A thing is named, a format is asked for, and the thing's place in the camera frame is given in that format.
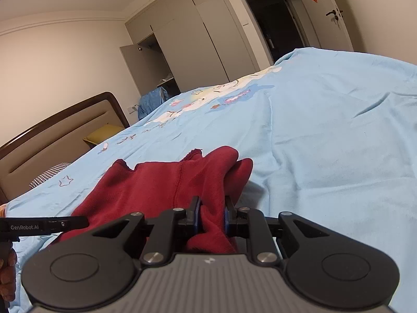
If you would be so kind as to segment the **person's left hand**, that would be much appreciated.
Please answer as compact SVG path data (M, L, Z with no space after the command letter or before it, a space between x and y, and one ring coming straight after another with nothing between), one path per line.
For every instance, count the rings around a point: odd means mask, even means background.
M7 260L1 259L1 297L6 302L13 302L16 298L16 261L17 254L13 248L9 249Z

